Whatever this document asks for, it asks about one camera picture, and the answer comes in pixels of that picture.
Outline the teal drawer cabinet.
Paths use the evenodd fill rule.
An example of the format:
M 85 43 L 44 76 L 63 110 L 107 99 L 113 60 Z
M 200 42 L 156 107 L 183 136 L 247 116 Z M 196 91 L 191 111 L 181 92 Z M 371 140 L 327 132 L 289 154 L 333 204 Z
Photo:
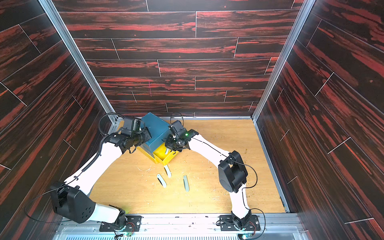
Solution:
M 153 152 L 160 147 L 171 134 L 169 123 L 162 120 L 158 116 L 148 113 L 141 118 L 141 128 L 147 127 L 152 138 L 141 145 L 148 154 L 153 156 Z

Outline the yellow drawer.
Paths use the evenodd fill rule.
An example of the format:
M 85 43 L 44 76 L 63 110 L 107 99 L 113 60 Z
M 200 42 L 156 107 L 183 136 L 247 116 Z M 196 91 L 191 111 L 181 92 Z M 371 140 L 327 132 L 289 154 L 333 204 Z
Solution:
M 167 165 L 179 153 L 178 151 L 169 149 L 169 153 L 165 155 L 166 149 L 165 143 L 163 143 L 153 152 L 154 158 L 156 158 L 159 161 L 159 164 L 162 164 L 163 166 Z

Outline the white fruit knife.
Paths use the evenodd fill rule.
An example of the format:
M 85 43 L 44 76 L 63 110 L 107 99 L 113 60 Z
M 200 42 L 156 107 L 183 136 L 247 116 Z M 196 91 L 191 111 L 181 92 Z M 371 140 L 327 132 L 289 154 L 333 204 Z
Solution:
M 166 183 L 166 181 L 164 180 L 164 178 L 161 176 L 161 174 L 157 174 L 157 179 L 158 179 L 158 181 L 160 182 L 160 184 L 163 186 L 163 188 L 166 188 L 166 187 L 167 187 L 167 183 Z
M 167 176 L 168 176 L 169 178 L 171 178 L 171 177 L 172 177 L 172 173 L 171 173 L 171 170 L 170 170 L 170 168 L 168 167 L 168 165 L 165 165 L 165 166 L 164 166 L 164 169 L 165 169 L 165 171 L 166 171 L 166 173 L 167 173 Z

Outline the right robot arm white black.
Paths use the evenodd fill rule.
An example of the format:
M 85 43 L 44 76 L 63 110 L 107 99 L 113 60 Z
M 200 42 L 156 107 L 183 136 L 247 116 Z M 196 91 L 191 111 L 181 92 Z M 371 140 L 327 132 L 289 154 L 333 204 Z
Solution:
M 232 221 L 238 230 L 244 230 L 251 219 L 245 194 L 248 171 L 241 155 L 237 151 L 228 152 L 206 140 L 195 130 L 187 130 L 180 121 L 173 122 L 169 129 L 166 148 L 182 152 L 184 149 L 194 151 L 205 157 L 218 169 L 219 182 L 230 194 L 232 203 Z

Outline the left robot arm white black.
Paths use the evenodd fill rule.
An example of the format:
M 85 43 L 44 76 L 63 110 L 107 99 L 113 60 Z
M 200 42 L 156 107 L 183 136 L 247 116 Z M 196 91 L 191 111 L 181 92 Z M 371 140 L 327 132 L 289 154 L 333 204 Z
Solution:
M 122 129 L 102 138 L 99 149 L 79 170 L 63 182 L 54 182 L 51 201 L 54 213 L 78 224 L 97 221 L 110 224 L 117 231 L 129 225 L 126 212 L 118 207 L 97 204 L 88 196 L 94 184 L 131 147 L 138 147 L 151 139 L 148 128 L 138 131 Z

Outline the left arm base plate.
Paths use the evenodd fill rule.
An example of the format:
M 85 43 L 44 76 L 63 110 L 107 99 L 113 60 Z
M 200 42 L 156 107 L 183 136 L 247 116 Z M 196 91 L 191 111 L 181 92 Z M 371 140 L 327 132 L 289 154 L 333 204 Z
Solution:
M 134 233 L 140 230 L 142 216 L 140 215 L 125 215 L 119 217 L 114 223 L 102 222 L 99 231 L 110 233 Z

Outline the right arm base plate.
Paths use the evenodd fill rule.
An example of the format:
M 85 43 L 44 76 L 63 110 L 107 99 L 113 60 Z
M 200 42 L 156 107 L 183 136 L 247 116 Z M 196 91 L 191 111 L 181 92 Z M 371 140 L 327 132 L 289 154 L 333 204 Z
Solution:
M 220 215 L 216 222 L 216 226 L 220 227 L 221 231 L 260 231 L 260 222 L 258 216 L 247 215 L 243 219 L 236 217 L 233 214 Z

